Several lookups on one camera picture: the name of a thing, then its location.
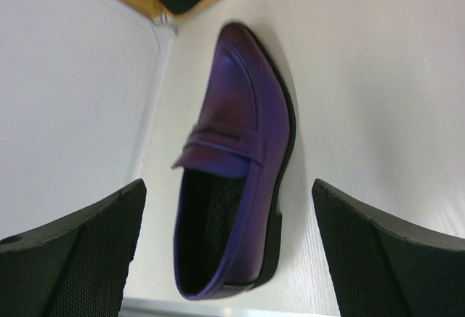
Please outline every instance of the white table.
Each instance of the white table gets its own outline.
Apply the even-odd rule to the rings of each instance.
[[[398,217],[465,238],[464,4],[224,0],[183,25],[142,171],[147,206],[126,296],[182,301],[171,249],[181,172],[170,166],[197,119],[218,30],[231,18],[255,30],[275,57],[293,95],[298,133],[281,188],[282,254],[274,279],[203,303],[339,314],[310,194],[317,177]]]

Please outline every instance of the white wall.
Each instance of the white wall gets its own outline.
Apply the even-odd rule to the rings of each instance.
[[[0,0],[0,238],[137,176],[159,55],[116,0]]]

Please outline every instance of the shoe upper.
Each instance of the shoe upper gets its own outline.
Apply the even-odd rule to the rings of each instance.
[[[218,38],[198,123],[175,164],[185,168],[174,236],[175,276],[184,297],[197,300],[237,294],[259,276],[270,203],[289,134],[288,108],[272,66],[246,26],[226,25]],[[182,271],[189,264],[182,264],[180,249],[183,231],[187,231],[183,227],[187,203],[196,202],[187,192],[190,171],[243,180],[221,260],[196,292],[186,292],[183,277],[187,276]]]

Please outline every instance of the shoe tongue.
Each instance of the shoe tongue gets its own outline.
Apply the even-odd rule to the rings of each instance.
[[[248,173],[247,159],[209,146],[186,146],[173,168],[183,167],[219,177],[240,178]]]

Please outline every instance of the white panel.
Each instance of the white panel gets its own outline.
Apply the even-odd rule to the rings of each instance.
[[[311,187],[465,237],[465,0],[224,0],[183,25],[142,176],[147,208],[126,296],[181,301],[172,236],[181,171],[169,167],[198,117],[214,45],[229,19],[256,31],[298,114],[281,188],[282,255],[273,280],[200,302],[338,315]]]
[[[116,0],[0,0],[0,238],[132,181],[159,47]]]

